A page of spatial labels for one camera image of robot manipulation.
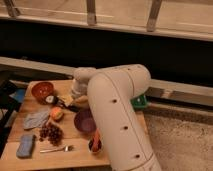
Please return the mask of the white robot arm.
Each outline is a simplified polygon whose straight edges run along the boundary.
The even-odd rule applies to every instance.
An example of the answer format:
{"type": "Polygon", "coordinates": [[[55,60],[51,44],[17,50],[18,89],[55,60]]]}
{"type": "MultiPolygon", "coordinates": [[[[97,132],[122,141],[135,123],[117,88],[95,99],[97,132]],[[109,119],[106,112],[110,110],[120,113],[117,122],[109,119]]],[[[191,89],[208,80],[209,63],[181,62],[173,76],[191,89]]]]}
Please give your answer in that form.
{"type": "Polygon", "coordinates": [[[73,72],[72,96],[88,97],[113,171],[162,171],[131,100],[149,88],[151,75],[141,64],[73,72]]]}

